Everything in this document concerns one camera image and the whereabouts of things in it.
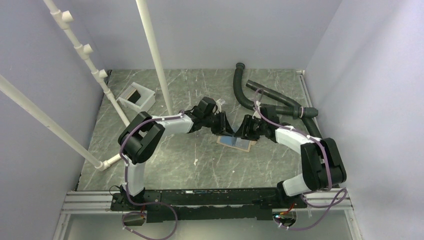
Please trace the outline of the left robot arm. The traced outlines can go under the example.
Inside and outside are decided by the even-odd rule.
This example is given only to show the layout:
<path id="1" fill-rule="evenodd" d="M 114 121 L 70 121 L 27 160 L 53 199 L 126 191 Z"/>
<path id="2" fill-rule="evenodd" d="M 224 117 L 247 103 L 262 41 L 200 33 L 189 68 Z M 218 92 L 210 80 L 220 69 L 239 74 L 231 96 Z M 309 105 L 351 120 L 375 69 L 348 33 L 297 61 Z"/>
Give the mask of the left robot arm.
<path id="1" fill-rule="evenodd" d="M 175 134 L 194 133 L 209 128 L 216 136 L 234 135 L 221 104 L 210 97 L 203 97 L 191 109 L 176 115 L 153 116 L 140 112 L 118 138 L 119 155 L 124 160 L 124 182 L 121 190 L 126 193 L 124 204 L 131 210 L 144 203 L 144 173 L 162 138 Z"/>

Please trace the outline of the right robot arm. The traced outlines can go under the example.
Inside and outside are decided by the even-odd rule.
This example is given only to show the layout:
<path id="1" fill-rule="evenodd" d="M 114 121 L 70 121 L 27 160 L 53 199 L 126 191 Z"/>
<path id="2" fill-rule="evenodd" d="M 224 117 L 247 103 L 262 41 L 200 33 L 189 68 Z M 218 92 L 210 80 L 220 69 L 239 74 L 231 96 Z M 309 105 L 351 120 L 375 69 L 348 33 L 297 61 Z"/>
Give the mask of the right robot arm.
<path id="1" fill-rule="evenodd" d="M 254 115 L 245 115 L 234 135 L 250 141 L 265 136 L 300 155 L 301 173 L 277 184 L 275 200 L 282 208 L 289 207 L 295 201 L 295 196 L 330 189 L 347 179 L 335 140 L 313 137 L 291 125 L 280 123 L 273 106 L 259 107 Z"/>

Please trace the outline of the silver VIP credit card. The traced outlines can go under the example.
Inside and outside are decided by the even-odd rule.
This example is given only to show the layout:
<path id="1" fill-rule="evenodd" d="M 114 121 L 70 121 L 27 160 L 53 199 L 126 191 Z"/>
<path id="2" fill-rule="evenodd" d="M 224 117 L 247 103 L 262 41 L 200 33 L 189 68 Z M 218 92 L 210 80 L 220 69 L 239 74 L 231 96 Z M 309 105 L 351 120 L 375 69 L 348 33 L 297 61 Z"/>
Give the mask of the silver VIP credit card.
<path id="1" fill-rule="evenodd" d="M 242 150 L 248 150 L 250 145 L 251 145 L 250 140 L 246 140 L 246 139 L 242 139 L 242 138 L 238 138 L 238 137 L 234 137 L 232 142 L 231 142 L 232 147 L 242 149 Z"/>

